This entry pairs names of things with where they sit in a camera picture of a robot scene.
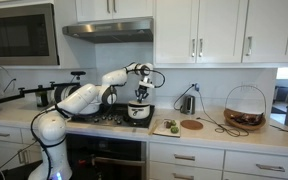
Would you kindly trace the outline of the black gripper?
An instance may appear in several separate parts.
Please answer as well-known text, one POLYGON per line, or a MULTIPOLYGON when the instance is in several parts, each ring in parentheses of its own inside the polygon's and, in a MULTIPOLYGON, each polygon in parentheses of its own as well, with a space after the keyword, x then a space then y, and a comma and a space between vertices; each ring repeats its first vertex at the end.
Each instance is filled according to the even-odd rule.
POLYGON ((149 93, 147 92, 147 87, 140 85, 138 89, 135 91, 135 95, 137 97, 137 102, 141 103, 142 101, 145 101, 145 99, 148 97, 149 93))

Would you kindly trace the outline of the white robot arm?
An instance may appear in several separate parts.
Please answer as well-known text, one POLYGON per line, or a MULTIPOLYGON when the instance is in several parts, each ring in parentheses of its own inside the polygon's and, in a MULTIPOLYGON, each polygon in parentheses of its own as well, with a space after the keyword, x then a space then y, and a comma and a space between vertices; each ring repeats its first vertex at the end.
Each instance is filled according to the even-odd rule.
POLYGON ((88 106, 111 105, 116 102, 115 87, 124 86, 130 73, 140 75, 136 101, 147 96, 148 88, 160 88, 165 76, 153 69, 150 63, 131 63, 119 70, 111 71, 102 77, 101 85, 86 84, 74 91, 64 100, 36 115, 31 124, 38 120, 38 134, 31 130, 32 136, 41 146, 42 163, 31 172, 28 180, 69 180, 72 170, 68 163, 66 148, 66 120, 78 115, 88 106))

